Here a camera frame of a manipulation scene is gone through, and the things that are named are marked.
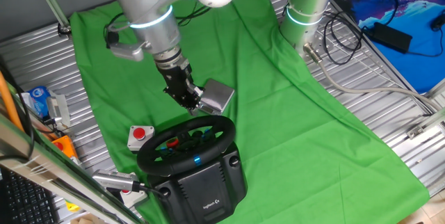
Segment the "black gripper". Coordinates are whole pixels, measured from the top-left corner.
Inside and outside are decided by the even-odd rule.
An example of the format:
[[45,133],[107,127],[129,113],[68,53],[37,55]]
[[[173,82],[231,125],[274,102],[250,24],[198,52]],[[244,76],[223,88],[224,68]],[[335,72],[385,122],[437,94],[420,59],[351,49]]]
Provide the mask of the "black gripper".
[[179,64],[174,65],[157,63],[156,67],[166,82],[163,91],[191,115],[197,115],[205,89],[193,83],[192,69],[188,60],[180,60]]

